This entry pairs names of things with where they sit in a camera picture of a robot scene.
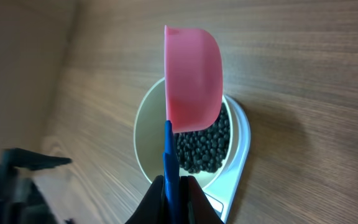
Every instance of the dark seed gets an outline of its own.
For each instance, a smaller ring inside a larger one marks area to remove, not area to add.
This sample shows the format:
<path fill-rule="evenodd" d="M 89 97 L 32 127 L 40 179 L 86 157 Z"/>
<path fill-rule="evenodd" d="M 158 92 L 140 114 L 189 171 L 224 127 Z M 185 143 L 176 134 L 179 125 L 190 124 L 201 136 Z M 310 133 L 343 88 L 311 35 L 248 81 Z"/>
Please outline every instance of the dark seed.
<path fill-rule="evenodd" d="M 219 144 L 224 144 L 224 139 L 223 139 L 223 138 L 219 138 L 219 139 L 218 139 L 218 143 L 219 143 Z"/>
<path fill-rule="evenodd" d="M 209 155 L 203 155 L 203 160 L 208 161 L 209 160 Z"/>

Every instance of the black object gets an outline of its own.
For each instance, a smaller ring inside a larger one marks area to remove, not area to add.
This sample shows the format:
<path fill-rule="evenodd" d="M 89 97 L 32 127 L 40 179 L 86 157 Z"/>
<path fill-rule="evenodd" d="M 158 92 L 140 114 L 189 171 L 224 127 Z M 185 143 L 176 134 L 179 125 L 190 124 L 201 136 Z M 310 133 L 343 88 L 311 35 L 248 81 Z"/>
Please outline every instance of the black object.
<path fill-rule="evenodd" d="M 24 149 L 14 148 L 6 149 L 2 154 L 0 164 L 0 224 L 31 224 L 30 219 L 34 219 L 37 223 L 56 223 L 56 221 L 48 218 L 39 219 L 37 217 L 46 217 L 48 208 L 43 207 L 44 202 L 41 194 L 37 192 L 35 185 L 29 182 L 31 189 L 29 194 L 25 194 L 23 200 L 17 200 L 17 185 L 23 183 L 19 180 L 19 171 L 15 167 L 27 168 L 29 170 L 41 170 L 54 168 L 56 166 L 69 164 L 71 159 L 64 157 L 45 156 Z M 28 205 L 35 203 L 40 205 L 28 209 Z"/>
<path fill-rule="evenodd" d="M 170 223 L 165 201 L 164 178 L 157 176 L 126 224 Z M 223 222 L 209 203 L 200 185 L 193 176 L 180 178 L 181 214 L 183 223 L 176 224 L 222 224 Z"/>
<path fill-rule="evenodd" d="M 230 140 L 230 122 L 226 106 L 222 104 L 216 121 L 207 129 L 175 134 L 179 166 L 194 174 L 201 170 L 216 172 L 227 156 Z"/>

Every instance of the white bowl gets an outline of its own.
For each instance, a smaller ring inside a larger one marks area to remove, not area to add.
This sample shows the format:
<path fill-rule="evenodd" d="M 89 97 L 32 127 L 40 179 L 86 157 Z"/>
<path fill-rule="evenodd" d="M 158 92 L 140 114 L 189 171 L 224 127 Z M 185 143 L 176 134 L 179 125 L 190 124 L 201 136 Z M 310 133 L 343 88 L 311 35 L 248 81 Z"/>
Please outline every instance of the white bowl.
<path fill-rule="evenodd" d="M 222 172 L 227 170 L 236 154 L 238 145 L 238 124 L 233 123 L 233 111 L 222 97 L 226 106 L 230 122 L 230 140 L 227 156 L 222 161 L 222 166 L 215 173 L 200 171 L 197 174 L 189 174 L 180 168 L 180 176 L 192 175 L 198 181 L 200 187 L 205 189 L 218 178 Z M 165 80 L 160 79 L 146 93 L 136 114 L 134 128 L 134 147 L 137 162 L 140 169 L 150 183 L 158 175 L 164 175 L 162 153 L 164 152 L 164 128 L 165 128 Z"/>

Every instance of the wooden table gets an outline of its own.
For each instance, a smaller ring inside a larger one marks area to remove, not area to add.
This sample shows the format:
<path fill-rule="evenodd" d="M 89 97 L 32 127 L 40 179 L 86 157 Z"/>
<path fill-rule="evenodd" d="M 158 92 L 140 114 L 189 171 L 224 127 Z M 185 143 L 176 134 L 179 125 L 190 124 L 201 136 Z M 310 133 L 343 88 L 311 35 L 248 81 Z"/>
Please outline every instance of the wooden table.
<path fill-rule="evenodd" d="M 358 223 L 358 1 L 94 0 L 80 4 L 38 172 L 58 219 L 124 223 L 149 183 L 137 108 L 163 77 L 163 25 L 202 27 L 252 129 L 229 223 Z"/>

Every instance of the white kitchen scale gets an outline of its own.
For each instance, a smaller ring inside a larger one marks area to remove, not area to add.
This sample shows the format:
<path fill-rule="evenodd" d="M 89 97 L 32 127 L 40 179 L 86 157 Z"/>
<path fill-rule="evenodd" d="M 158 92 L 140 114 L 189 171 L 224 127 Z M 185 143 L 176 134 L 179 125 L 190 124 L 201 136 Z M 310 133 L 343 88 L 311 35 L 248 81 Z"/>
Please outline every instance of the white kitchen scale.
<path fill-rule="evenodd" d="M 239 125 L 239 144 L 229 168 L 204 190 L 215 212 L 224 223 L 227 221 L 234 201 L 236 189 L 246 163 L 251 138 L 250 126 L 244 110 L 231 97 L 225 97 L 235 114 L 233 123 L 237 122 Z"/>

